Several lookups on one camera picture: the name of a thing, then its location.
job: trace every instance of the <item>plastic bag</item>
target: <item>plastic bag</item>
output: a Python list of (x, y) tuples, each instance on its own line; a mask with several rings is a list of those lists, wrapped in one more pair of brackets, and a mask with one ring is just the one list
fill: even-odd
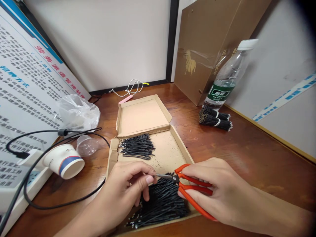
[(99, 108), (76, 94), (64, 96), (57, 102), (57, 106), (64, 129), (85, 131), (98, 126)]

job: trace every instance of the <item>charging cable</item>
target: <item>charging cable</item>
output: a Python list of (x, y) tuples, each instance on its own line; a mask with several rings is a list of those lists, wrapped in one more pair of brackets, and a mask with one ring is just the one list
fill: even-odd
[(97, 134), (97, 133), (94, 133), (94, 132), (100, 131), (101, 129), (102, 129), (102, 128), (99, 127), (99, 128), (94, 128), (94, 129), (86, 130), (86, 131), (70, 131), (70, 130), (66, 130), (66, 129), (35, 131), (35, 132), (25, 133), (25, 134), (23, 134), (23, 135), (21, 135), (21, 136), (18, 136), (18, 137), (16, 137), (16, 138), (13, 138), (11, 141), (9, 141), (9, 142), (7, 143), (6, 149), (7, 149), (9, 152), (15, 154), (17, 157), (20, 157), (20, 158), (22, 158), (22, 159), (25, 159), (25, 158), (27, 158), (28, 153), (26, 153), (26, 152), (17, 152), (17, 151), (11, 150), (11, 149), (10, 149), (11, 143), (13, 143), (14, 141), (16, 141), (16, 140), (18, 140), (18, 139), (20, 139), (20, 138), (22, 138), (22, 137), (25, 137), (25, 136), (28, 136), (28, 135), (31, 135), (31, 134), (34, 134), (34, 133), (57, 132), (59, 136), (66, 136), (69, 132), (75, 133), (74, 135), (71, 135), (70, 137), (63, 139), (63, 140), (61, 140), (61, 141), (59, 141), (59, 142), (53, 144), (52, 146), (50, 146), (48, 149), (46, 149), (46, 150), (43, 152), (43, 154), (42, 154), (42, 155), (34, 162), (34, 164), (29, 168), (29, 170), (27, 171), (26, 175), (23, 177), (23, 179), (22, 179), (22, 181), (21, 181), (21, 183), (20, 183), (20, 185), (19, 185), (19, 187), (18, 187), (18, 189), (17, 189), (17, 191), (16, 191), (16, 193), (15, 193), (15, 195), (14, 195), (14, 197), (13, 197), (13, 199), (12, 199), (10, 205), (9, 205), (9, 207), (8, 207), (8, 210), (7, 210), (7, 212), (6, 212), (6, 214), (5, 214), (4, 218), (3, 218), (3, 220), (2, 220), (2, 222), (1, 222), (1, 225), (0, 225), (0, 236), (1, 236), (1, 234), (2, 234), (2, 232), (3, 232), (3, 230), (4, 230), (5, 226), (6, 226), (6, 224), (7, 224), (7, 222), (8, 222), (8, 219), (9, 219), (9, 217), (10, 217), (10, 214), (11, 214), (11, 212), (12, 212), (12, 210), (13, 210), (13, 207), (14, 207), (14, 205), (15, 205), (15, 203), (16, 203), (18, 197), (19, 197), (19, 194), (20, 194), (22, 188), (24, 188), (24, 189), (23, 189), (24, 198), (25, 198), (25, 200), (28, 202), (28, 204), (29, 204), (30, 206), (32, 206), (32, 207), (34, 207), (34, 208), (36, 208), (36, 209), (39, 209), (39, 210), (49, 210), (49, 209), (55, 209), (55, 208), (67, 206), (67, 205), (70, 205), (70, 204), (73, 204), (73, 203), (76, 203), (76, 202), (83, 201), (83, 200), (87, 199), (88, 197), (92, 196), (93, 194), (95, 194), (95, 193), (103, 186), (103, 184), (105, 183), (105, 179), (103, 180), (103, 182), (102, 182), (94, 191), (92, 191), (92, 192), (89, 193), (88, 195), (86, 195), (86, 196), (84, 196), (84, 197), (82, 197), (82, 198), (79, 198), (79, 199), (77, 199), (77, 200), (74, 200), (74, 201), (71, 201), (71, 202), (67, 202), (67, 203), (63, 203), (63, 204), (60, 204), (60, 205), (57, 205), (57, 206), (52, 206), (52, 207), (42, 207), (42, 206), (38, 206), (38, 205), (32, 203), (32, 201), (30, 200), (30, 198), (29, 198), (28, 195), (27, 195), (27, 182), (28, 182), (28, 179), (29, 179), (29, 177), (30, 177), (30, 174), (31, 174), (32, 170), (35, 168), (35, 166), (36, 166), (37, 163), (41, 160), (41, 158), (42, 158), (44, 155), (46, 155), (47, 152), (49, 152), (54, 146), (56, 146), (56, 145), (58, 145), (58, 144), (60, 144), (60, 143), (62, 143), (62, 142), (64, 142), (64, 141), (68, 140), (69, 138), (76, 137), (76, 136), (78, 136), (78, 135), (80, 135), (80, 134), (94, 134), (94, 135), (97, 135), (97, 136), (101, 137), (101, 138), (107, 143), (107, 145), (110, 147), (110, 144), (108, 143), (108, 141), (107, 141), (102, 135)]
[[(132, 81), (135, 81), (135, 82), (133, 83), (131, 89), (129, 90), (129, 86), (131, 85)], [(139, 83), (138, 83), (138, 82), (140, 82), (140, 83), (142, 84), (142, 87), (141, 87), (141, 89), (140, 89), (139, 91), (138, 91), (138, 89), (139, 89)], [(135, 85), (136, 83), (137, 83), (137, 90), (136, 90), (135, 92), (132, 92), (132, 89), (133, 89), (133, 87), (134, 87), (134, 85)], [(114, 92), (114, 93), (117, 94), (119, 97), (124, 97), (124, 96), (126, 96), (126, 95), (128, 95), (128, 94), (131, 95), (131, 93), (136, 94), (136, 93), (138, 93), (138, 92), (141, 92), (141, 90), (142, 90), (143, 87), (144, 87), (144, 83), (143, 83), (142, 81), (133, 79), (133, 80), (131, 80), (131, 81), (129, 82), (129, 84), (128, 84), (128, 86), (127, 86), (127, 90), (125, 90), (125, 91), (127, 92), (125, 95), (119, 95), (119, 94), (117, 94), (117, 93), (114, 91), (114, 88), (113, 88), (112, 90), (110, 90), (109, 93)]]

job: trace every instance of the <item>plastic water bottle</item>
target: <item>plastic water bottle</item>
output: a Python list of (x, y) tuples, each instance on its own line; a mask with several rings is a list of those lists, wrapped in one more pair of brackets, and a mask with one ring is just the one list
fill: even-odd
[(211, 90), (204, 100), (203, 106), (207, 105), (216, 111), (222, 107), (239, 79), (244, 75), (248, 66), (247, 57), (257, 42), (258, 39), (243, 40), (240, 42), (237, 52), (231, 56), (218, 72)]

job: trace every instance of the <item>scissor blade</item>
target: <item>scissor blade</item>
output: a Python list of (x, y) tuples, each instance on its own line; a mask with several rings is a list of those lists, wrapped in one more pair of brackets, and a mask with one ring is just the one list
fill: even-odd
[(179, 177), (177, 175), (171, 176), (171, 175), (166, 175), (166, 174), (156, 174), (156, 176), (164, 179), (168, 179), (174, 182), (179, 182)]

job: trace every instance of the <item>paper cup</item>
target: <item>paper cup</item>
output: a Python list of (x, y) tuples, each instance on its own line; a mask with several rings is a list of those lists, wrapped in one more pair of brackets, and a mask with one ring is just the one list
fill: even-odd
[(43, 159), (43, 164), (63, 179), (76, 176), (85, 166), (84, 160), (70, 144), (51, 149)]

